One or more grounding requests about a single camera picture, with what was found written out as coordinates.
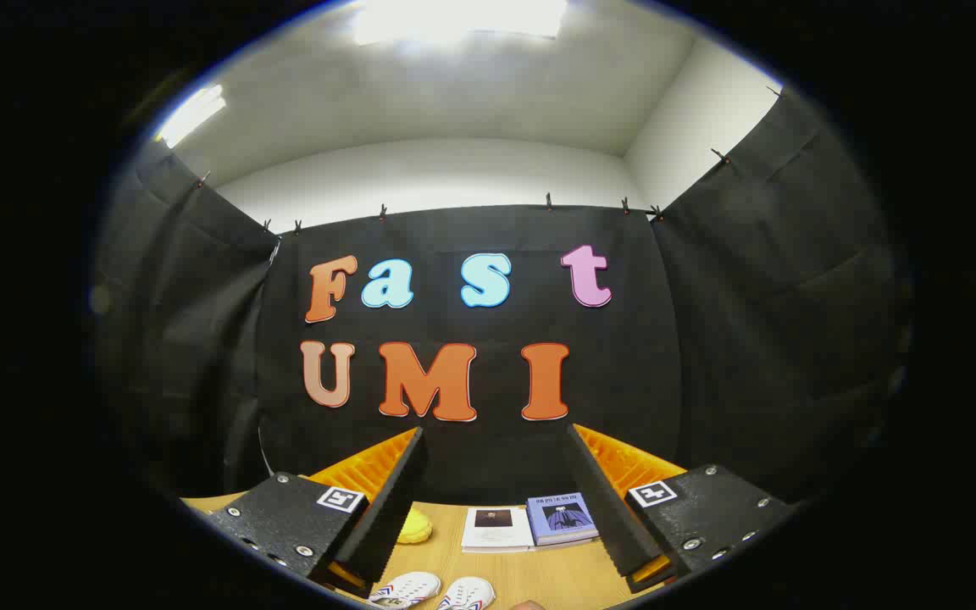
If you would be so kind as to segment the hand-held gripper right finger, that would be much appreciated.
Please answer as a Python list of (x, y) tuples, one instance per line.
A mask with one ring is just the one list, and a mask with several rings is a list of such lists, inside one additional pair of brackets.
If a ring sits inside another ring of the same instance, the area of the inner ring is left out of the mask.
[(577, 424), (566, 439), (574, 482), (631, 593), (727, 563), (796, 513), (721, 464), (685, 469)]

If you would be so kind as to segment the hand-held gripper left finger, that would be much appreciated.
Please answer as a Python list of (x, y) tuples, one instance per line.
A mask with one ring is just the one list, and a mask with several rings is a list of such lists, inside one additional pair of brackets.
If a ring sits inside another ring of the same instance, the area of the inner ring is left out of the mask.
[(426, 456), (417, 426), (311, 476), (275, 472), (204, 518), (292, 578), (365, 598), (390, 562)]

